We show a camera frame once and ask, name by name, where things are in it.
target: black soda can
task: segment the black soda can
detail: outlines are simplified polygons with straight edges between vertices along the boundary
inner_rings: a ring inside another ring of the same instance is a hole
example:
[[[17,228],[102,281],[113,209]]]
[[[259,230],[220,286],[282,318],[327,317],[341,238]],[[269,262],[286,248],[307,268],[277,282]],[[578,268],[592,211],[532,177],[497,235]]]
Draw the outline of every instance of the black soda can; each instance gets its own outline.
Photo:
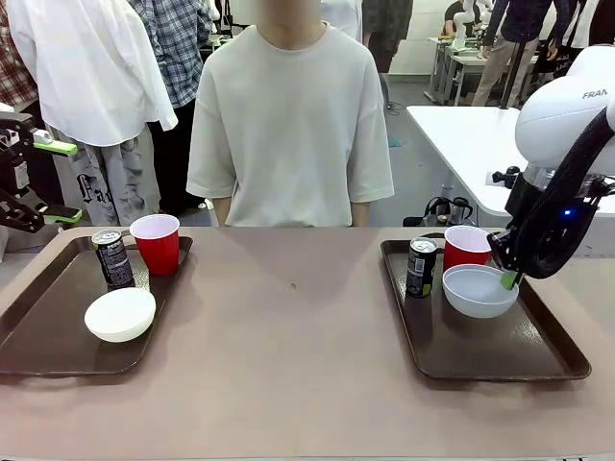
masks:
[[[133,283],[133,268],[128,260],[120,230],[106,229],[96,232],[92,236],[92,245],[108,286],[116,288]]]
[[[425,298],[431,293],[438,244],[427,237],[410,241],[407,261],[406,294],[412,298]]]

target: can lid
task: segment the can lid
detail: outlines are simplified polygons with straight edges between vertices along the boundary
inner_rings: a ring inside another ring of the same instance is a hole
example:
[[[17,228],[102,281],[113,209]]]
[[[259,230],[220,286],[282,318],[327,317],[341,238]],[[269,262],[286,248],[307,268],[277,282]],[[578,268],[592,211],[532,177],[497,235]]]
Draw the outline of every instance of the can lid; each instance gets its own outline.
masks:
[[[438,244],[430,238],[417,237],[410,241],[410,248],[419,253],[433,253],[438,249]]]
[[[109,243],[116,242],[120,238],[122,238],[122,232],[120,230],[99,230],[94,235],[92,235],[92,243],[94,243],[95,245],[106,245]]]

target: cup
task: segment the cup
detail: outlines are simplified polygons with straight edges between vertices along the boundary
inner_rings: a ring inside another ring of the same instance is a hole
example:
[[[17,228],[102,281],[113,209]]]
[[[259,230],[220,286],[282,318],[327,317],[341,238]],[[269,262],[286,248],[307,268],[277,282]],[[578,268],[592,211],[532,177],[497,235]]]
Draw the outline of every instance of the cup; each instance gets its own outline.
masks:
[[[489,232],[471,226],[455,226],[444,232],[444,270],[459,264],[485,264],[491,255]]]
[[[180,261],[180,221],[168,214],[152,214],[134,221],[130,233],[154,276],[170,276]]]

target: tray rim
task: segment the tray rim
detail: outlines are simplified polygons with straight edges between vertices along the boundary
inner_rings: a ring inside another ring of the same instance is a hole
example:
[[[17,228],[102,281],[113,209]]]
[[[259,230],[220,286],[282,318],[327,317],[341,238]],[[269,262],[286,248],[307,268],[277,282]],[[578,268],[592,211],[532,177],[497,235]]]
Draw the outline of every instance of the tray rim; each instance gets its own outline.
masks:
[[[431,238],[439,238],[439,237],[435,237],[435,234],[431,233],[428,234],[429,237]],[[402,320],[402,325],[404,327],[404,333],[406,334],[406,340],[407,343],[409,345],[410,348],[410,353],[412,355],[412,361],[414,362],[414,366],[416,367],[416,369],[424,376],[430,378],[430,379],[434,379],[434,380],[446,380],[446,381],[455,381],[455,382],[500,382],[500,383],[512,383],[512,382],[524,382],[524,383],[544,383],[544,382],[565,382],[565,381],[578,381],[578,380],[582,380],[582,379],[586,379],[587,377],[589,377],[592,373],[592,365],[590,363],[590,361],[587,359],[586,355],[583,353],[583,351],[578,347],[577,343],[574,341],[574,339],[570,336],[570,334],[568,333],[568,331],[566,330],[566,328],[564,328],[563,325],[561,325],[559,323],[559,321],[557,320],[557,317],[555,317],[555,315],[551,312],[551,310],[549,309],[549,307],[547,305],[545,305],[545,309],[549,312],[549,314],[551,314],[551,316],[553,317],[553,320],[555,321],[555,323],[559,326],[559,328],[566,334],[566,336],[568,337],[568,339],[570,340],[571,344],[575,347],[576,352],[579,354],[580,357],[582,357],[582,360],[584,362],[584,364],[586,364],[586,372],[583,373],[582,375],[574,375],[574,376],[541,376],[541,377],[529,377],[529,376],[510,376],[510,377],[476,377],[476,376],[442,376],[442,375],[436,375],[431,373],[430,371],[426,370],[423,366],[421,366],[419,364],[419,360],[417,358],[417,352],[414,348],[414,345],[412,344],[412,341],[410,340],[410,336],[408,333],[408,328],[406,325],[406,319],[404,318],[404,312],[402,311],[402,305],[404,304],[404,301],[401,299],[401,294],[399,292],[399,290],[397,289],[395,280],[394,280],[394,275],[392,272],[392,268],[391,265],[389,263],[389,258],[388,255],[392,255],[393,253],[387,253],[385,247],[387,245],[390,244],[399,244],[399,243],[408,243],[409,244],[410,240],[407,239],[388,239],[388,240],[383,240],[381,242],[381,254],[382,254],[382,261],[384,263],[384,266],[386,268],[386,274],[388,275],[388,281],[390,283],[390,289],[393,291],[393,294],[395,296],[395,301],[397,304],[397,308],[400,314],[400,318]],[[527,280],[523,280],[522,282],[529,290],[531,290],[531,292],[540,299],[540,301],[542,302],[542,299],[540,298],[540,296],[538,295],[538,293],[536,293],[536,291],[533,289],[533,287],[531,286],[531,284],[528,283]]]
[[[23,294],[30,289],[33,285],[36,284],[36,282],[43,278],[45,276],[45,271],[54,263],[56,262],[56,260],[58,258],[60,258],[62,256],[62,253],[72,244],[74,244],[75,242],[85,242],[85,241],[90,241],[91,240],[91,235],[76,235],[73,238],[70,238],[69,240],[67,240],[65,242],[65,244],[62,245],[62,247],[60,248],[60,250],[58,251],[58,253],[49,261],[49,263],[47,264],[46,267],[44,267],[42,269],[42,271],[40,271],[20,292],[19,294],[15,297],[15,299],[9,304],[9,306],[5,309],[5,311],[0,315],[0,322],[2,321],[3,317],[7,314],[9,314],[12,310],[12,308],[14,307],[14,305],[16,303],[19,302],[20,298],[23,296]],[[134,363],[132,363],[130,366],[127,366],[125,368],[122,368],[120,370],[114,371],[114,372],[10,372],[10,371],[5,371],[5,370],[1,370],[0,369],[0,377],[21,377],[21,378],[26,378],[26,377],[42,377],[42,378],[64,378],[64,377],[89,377],[89,376],[121,376],[124,375],[126,373],[128,373],[130,370],[134,369],[139,363],[140,361],[143,359],[143,357],[145,356],[145,353],[147,352],[151,340],[152,340],[152,336],[154,335],[154,332],[156,331],[158,324],[159,324],[159,319],[160,316],[162,314],[162,312],[164,311],[164,309],[166,308],[166,302],[167,299],[169,298],[169,296],[172,294],[174,288],[175,288],[175,284],[177,283],[177,280],[179,277],[182,276],[182,272],[184,270],[184,266],[185,266],[185,262],[188,260],[189,255],[190,255],[190,250],[192,249],[192,245],[194,243],[194,239],[192,237],[189,236],[183,236],[180,235],[180,250],[184,250],[185,251],[185,256],[184,258],[182,258],[179,262],[178,265],[178,270],[177,272],[173,275],[173,276],[169,276],[173,278],[172,283],[169,285],[168,287],[168,291],[166,296],[164,297],[164,299],[162,300],[162,302],[160,303],[160,306],[157,309],[156,312],[156,317],[154,319],[154,322],[152,323],[152,325],[146,330],[145,333],[143,334],[147,334],[146,336],[146,341],[143,344],[143,349],[140,352],[140,354],[138,355],[137,359],[135,360]],[[129,250],[136,250],[136,244],[128,244],[126,245],[126,248]],[[83,251],[79,251],[75,254],[75,256],[70,259],[70,262],[72,262],[79,254],[84,253],[85,251],[90,251],[90,250],[94,250],[93,247],[91,247],[91,242],[90,242],[90,248],[87,248]],[[45,289],[45,291],[43,292],[46,293],[46,291],[49,289],[51,285],[47,286],[47,288]]]

